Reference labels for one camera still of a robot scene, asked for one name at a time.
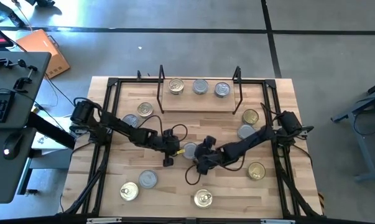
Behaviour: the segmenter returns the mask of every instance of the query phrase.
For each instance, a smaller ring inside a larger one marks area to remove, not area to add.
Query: wooden shelf
[[[233,112],[236,109],[234,84],[232,80],[206,80],[209,84],[208,92],[198,95],[193,91],[195,80],[185,79],[183,93],[174,95],[168,88],[170,79],[164,80],[162,88],[162,109],[164,111],[191,112]],[[225,82],[230,86],[230,94],[226,98],[218,98],[214,91],[215,85]]]

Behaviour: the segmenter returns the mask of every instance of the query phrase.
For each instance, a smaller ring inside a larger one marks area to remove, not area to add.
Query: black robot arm
[[[98,110],[100,120],[95,119],[94,112]],[[176,155],[180,150],[180,141],[174,136],[172,129],[165,130],[162,136],[158,132],[148,128],[133,128],[121,119],[113,116],[107,111],[103,111],[100,105],[90,101],[79,101],[70,118],[74,126],[72,130],[85,130],[90,133],[90,142],[104,145],[108,142],[108,129],[112,129],[126,137],[136,146],[153,149],[165,153],[163,166],[172,166],[174,160],[170,156]]]
[[[286,144],[292,145],[295,142],[294,137],[298,136],[306,129],[312,129],[312,127],[303,128],[293,112],[284,111],[278,114],[275,119],[278,119],[282,126],[276,132],[270,124],[266,124],[246,139],[239,142],[224,144],[216,147],[215,150],[211,148],[216,144],[216,139],[207,136],[203,143],[197,146],[195,151],[197,172],[206,175],[208,170],[215,166],[225,167],[233,164],[237,162],[240,157],[244,156],[246,151],[267,140],[276,139],[278,144],[284,146]]]

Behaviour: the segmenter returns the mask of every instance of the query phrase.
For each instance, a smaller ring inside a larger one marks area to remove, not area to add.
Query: gray floor
[[[22,3],[33,26],[264,29],[260,0],[57,0],[56,9]],[[375,0],[267,0],[273,29],[375,30]],[[10,26],[5,21],[2,26]],[[12,38],[23,32],[7,32]],[[225,77],[235,66],[244,77],[274,77],[269,43],[263,34],[51,33],[72,69],[53,82],[70,98],[85,96],[93,75],[157,74]],[[346,122],[330,116],[343,111],[375,84],[375,36],[275,35],[283,78],[292,78],[306,125],[317,187],[331,218],[375,222],[375,182],[357,184],[366,172],[356,139]],[[59,95],[55,116],[72,112]],[[48,83],[37,98],[56,103]],[[34,172],[30,187],[41,195],[16,196],[0,205],[1,218],[51,215],[66,172]]]

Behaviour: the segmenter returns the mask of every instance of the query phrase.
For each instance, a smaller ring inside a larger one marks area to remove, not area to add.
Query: can lid
[[[205,80],[195,80],[193,90],[199,93],[206,93],[208,91],[208,82]]]
[[[253,162],[248,167],[248,175],[254,180],[262,179],[265,174],[266,170],[260,162]]]
[[[139,119],[137,118],[137,116],[135,116],[134,114],[127,114],[125,115],[125,117],[123,118],[123,121],[127,124],[129,124],[130,126],[132,126],[133,128],[136,128],[137,127],[137,124],[139,122]]]
[[[212,194],[207,189],[201,189],[194,195],[194,202],[200,208],[208,208],[212,203]]]
[[[180,91],[183,90],[184,82],[179,78],[173,78],[169,81],[169,89],[171,91]]]
[[[137,107],[137,112],[140,116],[149,116],[152,113],[152,105],[148,102],[141,103]]]
[[[157,174],[153,170],[145,170],[139,176],[139,183],[145,189],[153,188],[157,184]]]
[[[237,135],[241,139],[246,139],[248,136],[254,134],[256,131],[255,129],[248,124],[243,124],[241,127],[239,127]]]
[[[255,110],[248,109],[243,113],[243,121],[247,124],[255,124],[259,119],[259,115]]]
[[[195,159],[195,149],[197,148],[197,145],[194,142],[188,142],[183,146],[185,152],[183,153],[183,156],[186,159]]]
[[[139,188],[134,182],[126,182],[119,190],[119,194],[124,200],[130,201],[137,197]]]
[[[215,91],[217,95],[227,96],[230,93],[230,86],[227,83],[219,82],[215,86]]]

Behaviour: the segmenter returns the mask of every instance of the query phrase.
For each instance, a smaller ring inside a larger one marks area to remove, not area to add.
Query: wooden tabletop
[[[88,98],[103,104],[108,77],[93,77]],[[277,92],[281,110],[293,111],[299,117],[299,109],[291,79],[276,79]],[[235,89],[236,102],[239,92]],[[112,92],[110,107],[113,102]],[[254,109],[259,113],[259,121],[254,125],[259,129],[265,124],[264,113],[260,102],[263,102],[262,88],[259,85],[243,85],[243,98],[238,112],[231,113],[176,113],[161,114],[156,101],[157,85],[153,83],[124,83],[121,87],[117,117],[126,114],[136,114],[137,106],[149,102],[154,107],[154,114],[162,119],[164,129],[175,124],[185,124],[188,136],[181,142],[200,144],[207,135],[217,138],[217,146],[227,142],[239,141],[237,129],[242,125],[241,115],[246,109]],[[144,127],[159,130],[159,122],[153,118]],[[185,130],[176,128],[175,133],[183,136]],[[86,137],[79,139],[79,144],[86,142]],[[304,141],[296,139],[296,145],[307,150]],[[83,148],[74,153],[65,183],[62,204],[67,209],[79,196],[86,185],[93,146]],[[279,192],[275,177],[274,160],[269,142],[264,142],[246,153],[243,168],[231,172],[216,167],[209,170],[208,175],[201,176],[197,185],[188,185],[185,181],[187,167],[192,161],[179,155],[172,167],[162,167],[164,154],[151,149],[143,149],[131,144],[128,139],[118,133],[113,134],[113,141],[104,184],[100,216],[120,217],[201,217],[201,218],[280,218]],[[310,165],[310,159],[298,149],[291,147],[290,158],[295,178],[295,184],[305,200],[312,208],[321,213],[317,188]],[[262,180],[251,180],[247,177],[247,168],[252,162],[260,162],[266,168],[266,176]],[[241,160],[230,165],[237,168]],[[144,170],[154,170],[158,183],[153,189],[139,188],[139,196],[131,201],[124,201],[119,190],[125,182],[135,182],[139,185],[139,175]],[[198,174],[192,169],[188,178],[193,182]],[[208,189],[213,195],[213,202],[208,209],[198,208],[193,201],[197,190]],[[289,191],[286,190],[290,211],[292,202]],[[96,187],[92,193],[90,210],[96,196]]]

